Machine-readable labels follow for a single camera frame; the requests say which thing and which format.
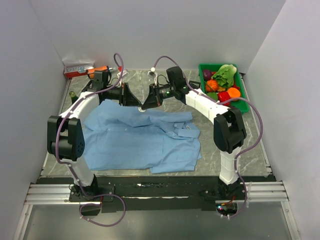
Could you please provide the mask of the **green toy bell pepper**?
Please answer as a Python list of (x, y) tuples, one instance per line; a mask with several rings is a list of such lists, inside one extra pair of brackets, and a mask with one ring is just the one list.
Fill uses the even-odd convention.
[(215, 100), (215, 101), (219, 100), (219, 97), (218, 97), (216, 92), (208, 92), (207, 96), (210, 97), (211, 99)]

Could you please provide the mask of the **black clear display box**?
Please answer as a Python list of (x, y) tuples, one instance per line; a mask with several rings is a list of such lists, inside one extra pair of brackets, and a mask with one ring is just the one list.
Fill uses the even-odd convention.
[(197, 82), (197, 81), (193, 81), (190, 80), (189, 81), (189, 85), (193, 88), (193, 89), (199, 89), (201, 87), (201, 83)]

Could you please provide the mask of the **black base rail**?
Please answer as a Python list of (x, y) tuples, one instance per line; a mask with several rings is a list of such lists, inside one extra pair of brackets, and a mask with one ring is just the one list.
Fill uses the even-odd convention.
[(29, 186), (25, 205), (75, 205), (82, 214), (156, 210), (226, 210), (238, 203), (287, 202), (284, 184), (268, 177), (244, 177), (226, 185), (217, 176), (98, 177), (98, 196), (85, 197), (70, 177), (41, 177)]

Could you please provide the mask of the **red toy bell pepper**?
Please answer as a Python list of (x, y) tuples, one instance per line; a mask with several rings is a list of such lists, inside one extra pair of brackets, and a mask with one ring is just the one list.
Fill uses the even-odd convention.
[(222, 103), (228, 101), (231, 97), (227, 91), (222, 91), (217, 94), (218, 100)]

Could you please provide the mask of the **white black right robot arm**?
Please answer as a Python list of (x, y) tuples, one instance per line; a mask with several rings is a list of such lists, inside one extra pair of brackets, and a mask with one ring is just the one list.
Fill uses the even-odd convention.
[(213, 124), (213, 141), (220, 151), (220, 173), (215, 195), (230, 199), (240, 186), (239, 158), (247, 137), (241, 111), (216, 103), (202, 90), (197, 81), (187, 81), (178, 66), (166, 71), (166, 83), (159, 83), (159, 75), (152, 67), (147, 76), (153, 80), (149, 93), (141, 106), (145, 111), (160, 107), (165, 99), (174, 97), (200, 112)]

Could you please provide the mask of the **orange black tube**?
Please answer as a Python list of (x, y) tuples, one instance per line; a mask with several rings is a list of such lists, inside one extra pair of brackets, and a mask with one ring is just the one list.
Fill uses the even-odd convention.
[(90, 68), (87, 70), (87, 76), (90, 79), (93, 79), (96, 71), (110, 71), (110, 70), (113, 70), (113, 68), (109, 68), (107, 65), (101, 66), (101, 67)]

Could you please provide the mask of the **green toy lettuce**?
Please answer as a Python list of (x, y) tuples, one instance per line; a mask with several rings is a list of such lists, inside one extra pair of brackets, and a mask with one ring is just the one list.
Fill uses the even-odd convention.
[(236, 73), (237, 68), (233, 64), (224, 64), (211, 78), (216, 80), (220, 87), (228, 89), (233, 86)]

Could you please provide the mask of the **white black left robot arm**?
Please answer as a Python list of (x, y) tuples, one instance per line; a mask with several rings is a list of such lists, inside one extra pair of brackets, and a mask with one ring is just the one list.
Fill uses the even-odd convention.
[(69, 169), (75, 192), (87, 201), (98, 197), (99, 188), (97, 178), (83, 156), (85, 139), (82, 122), (104, 100), (116, 100), (127, 107), (142, 105), (127, 83), (118, 80), (112, 85), (111, 80), (110, 71), (96, 70), (81, 94), (72, 96), (71, 107), (47, 121), (47, 151), (56, 157), (59, 164)]

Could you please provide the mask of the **green glass bottle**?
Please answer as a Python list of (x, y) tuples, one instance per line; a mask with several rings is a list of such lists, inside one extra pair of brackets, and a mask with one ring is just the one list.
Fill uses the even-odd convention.
[(71, 99), (71, 104), (72, 105), (78, 100), (78, 96), (75, 94), (74, 91), (70, 91), (69, 92), (69, 97)]

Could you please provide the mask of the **orange toy carrot slice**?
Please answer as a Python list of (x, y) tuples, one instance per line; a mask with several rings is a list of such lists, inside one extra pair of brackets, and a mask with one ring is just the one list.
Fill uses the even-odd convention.
[(231, 99), (234, 99), (234, 98), (240, 98), (241, 97), (241, 92), (239, 89), (235, 88), (235, 87), (230, 87), (228, 90), (227, 90), (227, 93), (229, 95), (229, 97)]

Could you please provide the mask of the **orange toy pumpkin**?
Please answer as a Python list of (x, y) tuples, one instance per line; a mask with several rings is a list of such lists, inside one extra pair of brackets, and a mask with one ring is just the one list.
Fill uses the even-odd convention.
[(207, 93), (217, 92), (219, 89), (219, 85), (216, 80), (210, 79), (205, 82), (205, 90)]

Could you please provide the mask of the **green plastic tray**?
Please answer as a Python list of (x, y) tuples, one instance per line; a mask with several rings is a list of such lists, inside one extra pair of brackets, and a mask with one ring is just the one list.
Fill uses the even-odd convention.
[[(225, 65), (224, 63), (200, 63), (198, 65), (198, 70), (199, 70), (199, 78), (200, 78), (200, 83), (201, 83), (201, 90), (207, 94), (207, 90), (206, 90), (206, 82), (207, 80), (204, 78), (204, 75), (203, 75), (203, 71), (204, 70), (210, 70), (211, 72), (217, 72), (223, 65)], [(233, 76), (233, 85), (232, 87), (235, 87), (239, 90), (240, 92), (240, 96), (242, 98), (247, 98), (247, 95), (245, 93), (245, 90), (244, 90), (244, 85), (242, 83), (242, 80), (241, 80), (241, 76), (240, 76), (240, 73), (238, 70), (236, 70), (234, 76)], [(249, 105), (245, 102), (245, 101), (242, 101), (242, 100), (237, 100), (237, 101), (232, 101), (230, 102), (230, 105), (233, 106), (233, 107), (236, 107), (238, 108), (242, 114), (244, 113), (247, 113), (249, 112), (250, 108), (249, 108)]]

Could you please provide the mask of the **purple toy onion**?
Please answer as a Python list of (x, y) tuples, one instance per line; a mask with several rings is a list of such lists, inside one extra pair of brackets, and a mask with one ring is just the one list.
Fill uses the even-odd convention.
[(202, 70), (202, 76), (203, 76), (203, 79), (204, 79), (205, 81), (210, 80), (211, 77), (212, 77), (212, 75), (213, 75), (213, 73), (212, 73), (212, 71), (210, 71), (209, 69), (203, 69), (203, 70)]

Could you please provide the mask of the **yellow toy corn piece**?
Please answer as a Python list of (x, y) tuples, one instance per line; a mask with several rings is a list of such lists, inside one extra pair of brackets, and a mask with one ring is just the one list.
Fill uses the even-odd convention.
[(224, 91), (226, 91), (226, 88), (219, 86), (217, 91), (218, 92), (224, 92)]

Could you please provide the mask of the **light blue shirt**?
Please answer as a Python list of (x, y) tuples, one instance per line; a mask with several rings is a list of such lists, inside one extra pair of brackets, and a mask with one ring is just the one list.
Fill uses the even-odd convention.
[(191, 112), (140, 112), (105, 100), (84, 122), (84, 159), (92, 171), (194, 171), (202, 155), (192, 119)]

